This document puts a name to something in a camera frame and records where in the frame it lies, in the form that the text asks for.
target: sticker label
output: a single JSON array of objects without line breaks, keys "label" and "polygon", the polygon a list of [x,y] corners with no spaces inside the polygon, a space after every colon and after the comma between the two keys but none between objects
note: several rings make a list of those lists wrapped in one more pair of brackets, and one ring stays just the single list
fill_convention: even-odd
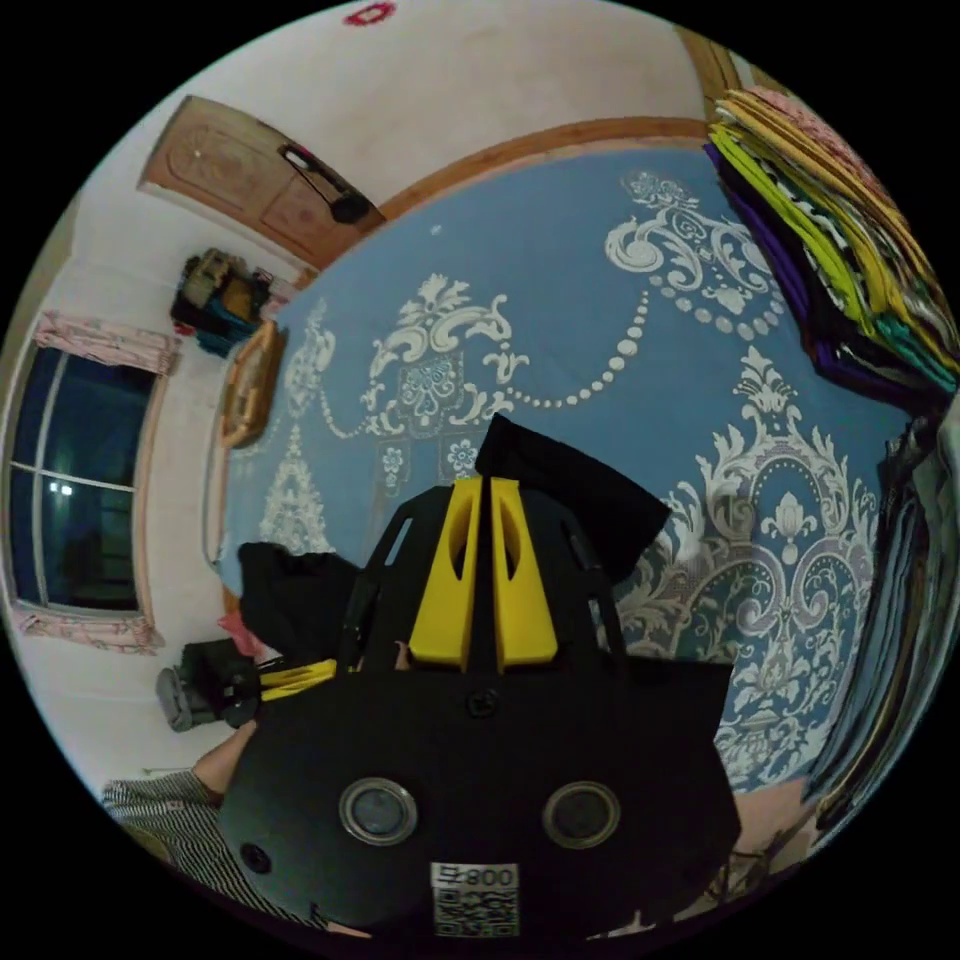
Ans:
[{"label": "sticker label", "polygon": [[515,863],[432,863],[438,937],[520,935],[520,873]]}]

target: stacked clothes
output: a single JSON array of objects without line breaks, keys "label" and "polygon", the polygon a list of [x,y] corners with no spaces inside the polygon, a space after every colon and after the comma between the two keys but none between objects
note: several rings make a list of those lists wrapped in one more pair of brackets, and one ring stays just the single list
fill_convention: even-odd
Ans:
[{"label": "stacked clothes", "polygon": [[818,847],[896,764],[960,634],[960,396],[890,445],[877,576],[843,709],[809,772]]},{"label": "stacked clothes", "polygon": [[960,383],[960,332],[886,190],[829,126],[760,87],[716,103],[705,147],[821,376],[912,414]]}]

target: bed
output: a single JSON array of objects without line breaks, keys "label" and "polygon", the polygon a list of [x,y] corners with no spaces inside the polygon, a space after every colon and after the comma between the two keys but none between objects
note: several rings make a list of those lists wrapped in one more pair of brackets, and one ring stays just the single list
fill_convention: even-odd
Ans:
[{"label": "bed", "polygon": [[269,422],[224,461],[237,547],[363,563],[395,506],[470,475],[492,415],[570,443],[672,517],[618,591],[631,652],[736,659],[735,791],[803,773],[872,577],[876,465],[904,415],[820,380],[696,147],[513,170],[415,209],[278,315]]}]

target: yellow bracket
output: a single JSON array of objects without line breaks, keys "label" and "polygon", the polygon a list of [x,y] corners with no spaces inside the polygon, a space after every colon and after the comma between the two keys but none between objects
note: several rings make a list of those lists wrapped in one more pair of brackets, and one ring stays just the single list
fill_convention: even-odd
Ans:
[{"label": "yellow bracket", "polygon": [[336,660],[321,660],[305,667],[294,667],[292,670],[278,670],[275,673],[265,673],[260,677],[260,700],[267,702],[279,700],[281,697],[292,697],[295,693],[302,693],[315,687],[318,683],[331,679],[337,672]]},{"label": "yellow bracket", "polygon": [[550,663],[557,635],[516,480],[490,481],[490,512],[498,669]]},{"label": "yellow bracket", "polygon": [[[410,636],[410,652],[421,663],[467,669],[482,494],[482,477],[467,477],[453,485],[440,542]],[[456,563],[461,551],[463,568],[458,576]]]}]

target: wooden door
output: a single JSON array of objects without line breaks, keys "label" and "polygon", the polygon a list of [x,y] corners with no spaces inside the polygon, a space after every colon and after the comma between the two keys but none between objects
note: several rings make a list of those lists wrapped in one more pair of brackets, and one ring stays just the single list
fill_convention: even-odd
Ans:
[{"label": "wooden door", "polygon": [[[297,147],[279,130],[240,110],[187,97],[147,160],[140,189],[161,195],[172,191],[192,201],[190,206],[201,204],[216,219],[227,217],[244,232],[322,270],[384,218],[325,164],[285,159],[281,151],[288,146]],[[354,211],[348,211],[347,219],[356,218],[358,203],[361,211],[365,205],[369,209],[355,222],[338,223],[331,204],[344,197]]]}]

